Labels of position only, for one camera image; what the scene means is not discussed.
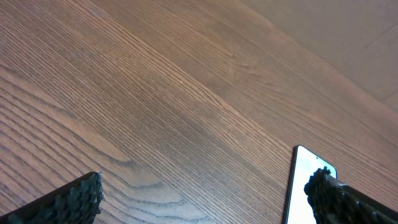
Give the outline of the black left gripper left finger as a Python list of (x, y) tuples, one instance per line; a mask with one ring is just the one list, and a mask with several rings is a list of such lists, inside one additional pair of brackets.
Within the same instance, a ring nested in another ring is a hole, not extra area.
[(103, 199), (102, 173), (89, 172), (1, 216), (1, 224), (92, 224)]

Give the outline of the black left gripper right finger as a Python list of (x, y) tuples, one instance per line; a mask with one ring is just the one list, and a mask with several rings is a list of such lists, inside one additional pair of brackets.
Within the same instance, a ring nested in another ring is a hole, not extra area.
[(397, 224), (397, 212), (319, 168), (304, 192), (317, 224)]

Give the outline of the Samsung Galaxy smartphone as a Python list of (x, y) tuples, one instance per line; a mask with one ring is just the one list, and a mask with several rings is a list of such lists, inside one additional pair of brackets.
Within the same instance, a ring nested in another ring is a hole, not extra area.
[(337, 178), (336, 168), (303, 145), (293, 148), (282, 224), (316, 224), (304, 187), (318, 169), (326, 167)]

